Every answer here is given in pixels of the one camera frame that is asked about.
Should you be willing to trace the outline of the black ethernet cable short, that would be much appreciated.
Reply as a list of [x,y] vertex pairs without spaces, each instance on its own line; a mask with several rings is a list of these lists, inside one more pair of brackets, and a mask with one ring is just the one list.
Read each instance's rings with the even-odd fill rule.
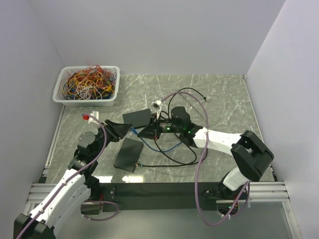
[[166,156],[176,161],[178,165],[197,165],[197,153],[194,148],[187,147],[181,141],[173,146],[170,151],[162,150]]

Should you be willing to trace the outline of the black ethernet cable long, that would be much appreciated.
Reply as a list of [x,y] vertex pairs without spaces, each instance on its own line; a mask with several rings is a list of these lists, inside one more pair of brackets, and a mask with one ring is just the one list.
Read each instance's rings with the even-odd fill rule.
[[[174,107],[172,110],[168,109],[167,112],[162,111],[161,113],[166,114],[167,117],[164,118],[160,114],[160,117],[162,119],[170,119],[172,121],[172,133],[187,147],[195,147],[195,143],[192,139],[192,137],[195,135],[195,133],[201,129],[202,127],[194,124],[190,120],[189,114],[186,112],[186,109],[184,107]],[[132,131],[137,135],[138,132],[135,129],[132,129]],[[157,143],[157,139],[153,139],[155,142],[155,145],[157,147],[156,152],[160,152],[163,154],[167,159],[171,160],[175,163],[175,165],[159,165],[158,167],[182,167],[182,166],[188,166],[188,165],[178,165],[176,164],[176,161],[169,158],[164,154],[162,149]]]

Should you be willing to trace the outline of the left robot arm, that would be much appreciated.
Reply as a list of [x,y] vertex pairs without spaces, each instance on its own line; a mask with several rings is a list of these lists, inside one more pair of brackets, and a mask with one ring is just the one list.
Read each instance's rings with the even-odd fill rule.
[[97,203],[102,203],[99,179],[92,175],[97,160],[109,143],[123,139],[132,126],[108,119],[98,124],[97,133],[87,131],[81,134],[67,170],[45,199],[28,214],[17,216],[13,238],[55,239],[83,202],[98,199]]

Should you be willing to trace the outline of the black network switch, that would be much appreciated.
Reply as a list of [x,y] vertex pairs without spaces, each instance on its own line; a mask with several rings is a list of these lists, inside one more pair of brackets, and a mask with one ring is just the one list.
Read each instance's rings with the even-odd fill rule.
[[131,124],[132,128],[142,128],[149,124],[151,118],[151,110],[145,109],[131,113],[122,114],[123,122]]
[[130,138],[125,138],[113,166],[133,173],[140,157],[143,143]]

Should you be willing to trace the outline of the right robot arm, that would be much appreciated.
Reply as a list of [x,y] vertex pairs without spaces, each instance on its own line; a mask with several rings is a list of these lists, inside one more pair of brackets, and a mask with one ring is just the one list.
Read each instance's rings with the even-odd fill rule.
[[274,159],[271,150],[254,132],[247,130],[240,134],[207,129],[193,123],[185,107],[174,107],[167,119],[160,118],[158,113],[152,114],[138,137],[157,140],[162,133],[177,133],[189,147],[213,149],[233,156],[237,166],[212,190],[218,199],[230,199],[245,183],[260,181]]

